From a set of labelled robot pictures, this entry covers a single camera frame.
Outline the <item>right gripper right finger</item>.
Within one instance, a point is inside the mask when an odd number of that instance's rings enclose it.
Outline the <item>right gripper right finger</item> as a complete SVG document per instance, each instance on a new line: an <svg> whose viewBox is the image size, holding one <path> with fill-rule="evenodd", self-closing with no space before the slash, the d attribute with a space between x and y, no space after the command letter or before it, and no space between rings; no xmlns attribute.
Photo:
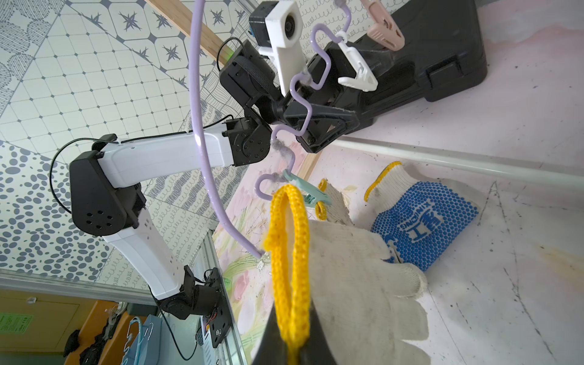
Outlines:
<svg viewBox="0 0 584 365"><path fill-rule="evenodd" d="M300 349L301 365L336 365L330 351L325 333L313 304L310 307L310 336Z"/></svg>

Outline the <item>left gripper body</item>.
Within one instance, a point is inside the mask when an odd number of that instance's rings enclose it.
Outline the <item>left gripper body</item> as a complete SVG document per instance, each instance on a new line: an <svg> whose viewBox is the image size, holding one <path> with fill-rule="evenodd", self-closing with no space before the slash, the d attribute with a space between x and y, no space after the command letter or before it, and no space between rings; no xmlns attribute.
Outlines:
<svg viewBox="0 0 584 365"><path fill-rule="evenodd" d="M310 87L321 76L325 61L313 56L309 69L286 94L275 85L275 71L251 42L242 43L220 70L221 86L243 108L243 117L226 122L223 133L234 153L266 153L275 129L290 127L305 151L318 153L334 140L372 126L375 113L365 93L337 82L341 50L326 47L331 68L321 89Z"/></svg>

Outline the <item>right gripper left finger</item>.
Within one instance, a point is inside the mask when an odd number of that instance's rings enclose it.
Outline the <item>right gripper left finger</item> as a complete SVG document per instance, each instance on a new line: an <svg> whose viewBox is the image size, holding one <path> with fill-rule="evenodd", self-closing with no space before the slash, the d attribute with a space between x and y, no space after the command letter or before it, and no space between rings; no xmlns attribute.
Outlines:
<svg viewBox="0 0 584 365"><path fill-rule="evenodd" d="M287 365L287 345L281 338L275 306L270 312L252 365Z"/></svg>

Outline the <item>white clothes peg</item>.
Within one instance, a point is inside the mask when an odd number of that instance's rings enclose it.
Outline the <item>white clothes peg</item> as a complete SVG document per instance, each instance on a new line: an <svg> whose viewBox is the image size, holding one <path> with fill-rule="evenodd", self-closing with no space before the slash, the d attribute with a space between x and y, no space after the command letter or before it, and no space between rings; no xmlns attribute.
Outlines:
<svg viewBox="0 0 584 365"><path fill-rule="evenodd" d="M346 42L340 42L339 48L355 71L356 76L354 78L339 77L338 83L344 87L358 89L363 92L375 91L378 87L377 78L360 52L354 47L349 47Z"/></svg>

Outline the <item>yellow dotted work glove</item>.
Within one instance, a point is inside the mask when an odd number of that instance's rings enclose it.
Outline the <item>yellow dotted work glove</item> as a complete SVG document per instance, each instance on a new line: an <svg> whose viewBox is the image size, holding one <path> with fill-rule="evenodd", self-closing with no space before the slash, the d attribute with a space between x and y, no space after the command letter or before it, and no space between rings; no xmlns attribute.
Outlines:
<svg viewBox="0 0 584 365"><path fill-rule="evenodd" d="M311 304L337 364L430 363L418 347L429 336L418 301L425 275L411 264L388 262L379 235L342 221L310 220L301 191L285 185L272 198L264 246L287 364L300 364Z"/></svg>

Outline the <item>green clothes peg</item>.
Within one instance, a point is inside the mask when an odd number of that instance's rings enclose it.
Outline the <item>green clothes peg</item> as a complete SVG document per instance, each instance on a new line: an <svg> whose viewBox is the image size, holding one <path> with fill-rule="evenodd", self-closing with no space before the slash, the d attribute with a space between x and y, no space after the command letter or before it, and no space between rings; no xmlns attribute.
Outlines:
<svg viewBox="0 0 584 365"><path fill-rule="evenodd" d="M289 170L284 170L282 174L287 182L296 186L301 191L304 197L304 202L309 208L316 208L319 203L332 205L332 199L318 187L305 181L299 176L294 175Z"/></svg>

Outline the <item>blue dotted glove with logo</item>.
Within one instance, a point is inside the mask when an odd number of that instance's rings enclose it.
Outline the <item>blue dotted glove with logo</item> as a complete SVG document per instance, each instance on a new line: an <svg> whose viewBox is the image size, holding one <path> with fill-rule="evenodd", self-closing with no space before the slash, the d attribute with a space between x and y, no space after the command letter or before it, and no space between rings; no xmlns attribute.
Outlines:
<svg viewBox="0 0 584 365"><path fill-rule="evenodd" d="M371 232L389 247L390 263L426 272L479 214L479 206L442 182L411 176L399 161L386 166L363 200L375 220Z"/></svg>

